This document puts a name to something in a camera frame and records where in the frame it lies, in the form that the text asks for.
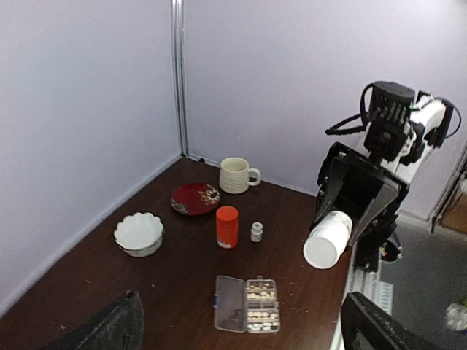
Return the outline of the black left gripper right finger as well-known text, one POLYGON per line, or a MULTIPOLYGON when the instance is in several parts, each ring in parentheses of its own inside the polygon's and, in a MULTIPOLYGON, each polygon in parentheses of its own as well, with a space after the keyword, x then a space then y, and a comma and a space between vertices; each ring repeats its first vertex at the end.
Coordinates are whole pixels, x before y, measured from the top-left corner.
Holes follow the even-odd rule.
POLYGON ((437 349, 410 332, 361 292, 347 294, 341 307, 341 333, 345 349, 437 349))

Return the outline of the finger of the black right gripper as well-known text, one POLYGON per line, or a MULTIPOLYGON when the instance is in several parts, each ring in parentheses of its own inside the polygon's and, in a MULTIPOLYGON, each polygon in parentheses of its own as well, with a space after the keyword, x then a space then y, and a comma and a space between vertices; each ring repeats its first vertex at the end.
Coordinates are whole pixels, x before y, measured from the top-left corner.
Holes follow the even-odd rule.
POLYGON ((316 215, 312 223, 315 228, 335 207, 342 188, 344 176, 348 170, 347 153, 349 148, 340 142, 335 142, 328 151, 318 174, 317 184, 320 189, 317 194, 316 215))
POLYGON ((409 184, 397 176, 379 176, 369 189, 370 201, 352 229, 348 246, 361 243, 365 248, 379 248, 391 234, 391 225, 397 218, 409 184))

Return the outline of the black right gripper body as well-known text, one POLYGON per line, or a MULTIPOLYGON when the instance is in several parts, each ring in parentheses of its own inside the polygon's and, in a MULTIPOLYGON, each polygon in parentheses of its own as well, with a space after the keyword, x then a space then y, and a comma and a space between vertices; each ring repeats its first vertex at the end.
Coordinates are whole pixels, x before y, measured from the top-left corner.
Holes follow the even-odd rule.
MULTIPOLYGON (((368 90, 372 91, 372 85, 368 85, 368 90)), ((418 100, 419 94, 415 93, 414 101, 418 100)), ((362 129, 366 132, 368 130, 368 120, 366 119, 366 113, 368 111, 370 102, 366 104, 362 102, 360 104, 360 116, 362 119, 362 129)), ((412 135, 406 140, 402 150, 399 152, 396 159, 392 162, 386 160, 373 161, 370 158, 369 151, 364 147, 363 137, 363 148, 367 151, 364 163, 359 163, 352 166, 349 169, 349 178, 352 184, 352 190, 350 197, 355 201, 359 207, 358 219, 362 216, 363 210, 367 207, 370 201, 370 194, 375 194, 369 189, 371 184, 375 184, 376 178, 379 176, 397 176, 406 183, 410 183, 412 180, 411 175, 403 175, 402 171, 408 166, 413 166, 418 160, 421 159, 423 152, 425 151, 425 142, 423 137, 425 135, 425 126, 421 122, 415 122, 412 116, 418 115, 420 108, 412 104, 412 113, 410 117, 410 124, 412 126, 412 135)), ((391 225, 391 234, 394 234, 397 224, 394 222, 391 225)), ((365 268, 366 270, 377 269, 377 258, 379 255, 379 248, 365 248, 361 243, 355 244, 357 247, 358 257, 357 264, 359 267, 365 268)))

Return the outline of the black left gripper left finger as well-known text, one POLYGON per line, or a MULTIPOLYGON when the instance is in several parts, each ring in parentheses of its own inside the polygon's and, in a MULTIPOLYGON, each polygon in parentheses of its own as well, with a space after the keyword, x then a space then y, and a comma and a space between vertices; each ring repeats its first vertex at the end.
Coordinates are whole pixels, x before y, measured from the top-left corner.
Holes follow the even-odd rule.
POLYGON ((138 292, 127 291, 43 349, 140 349, 142 339, 142 301, 138 292))

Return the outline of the small white capped bottle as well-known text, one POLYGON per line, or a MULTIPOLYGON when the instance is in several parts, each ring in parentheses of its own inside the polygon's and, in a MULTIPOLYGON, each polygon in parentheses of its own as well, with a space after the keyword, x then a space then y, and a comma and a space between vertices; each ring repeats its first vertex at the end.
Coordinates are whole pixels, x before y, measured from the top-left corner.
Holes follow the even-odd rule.
POLYGON ((352 232, 352 219, 343 211, 331 211, 311 230, 304 243, 305 260, 314 268, 328 269, 338 261, 352 232))

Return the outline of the white pill bottle green label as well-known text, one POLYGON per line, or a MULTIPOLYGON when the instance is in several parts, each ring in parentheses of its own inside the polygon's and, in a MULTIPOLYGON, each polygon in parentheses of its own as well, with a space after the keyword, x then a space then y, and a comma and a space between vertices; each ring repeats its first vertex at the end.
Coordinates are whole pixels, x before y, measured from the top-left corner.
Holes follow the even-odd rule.
POLYGON ((261 222, 252 223, 250 230, 250 239, 252 242, 258 243, 263 237, 263 224, 261 222))

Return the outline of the clear plastic pill organizer box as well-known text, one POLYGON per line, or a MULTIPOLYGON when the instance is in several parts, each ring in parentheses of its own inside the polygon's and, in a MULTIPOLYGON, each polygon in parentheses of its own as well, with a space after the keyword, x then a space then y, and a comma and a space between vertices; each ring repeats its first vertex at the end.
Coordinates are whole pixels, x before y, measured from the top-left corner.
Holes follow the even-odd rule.
POLYGON ((257 276, 215 280, 214 326, 231 333, 269 334, 281 327, 277 284, 257 276))

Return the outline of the orange pill bottle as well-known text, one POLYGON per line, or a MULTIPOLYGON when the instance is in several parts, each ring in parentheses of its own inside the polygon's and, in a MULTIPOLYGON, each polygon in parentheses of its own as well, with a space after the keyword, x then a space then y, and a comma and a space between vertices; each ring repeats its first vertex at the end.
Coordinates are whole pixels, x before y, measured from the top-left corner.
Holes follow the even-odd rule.
POLYGON ((216 211, 217 243, 224 249, 233 249, 239 240, 239 212, 233 206, 221 206, 216 211))

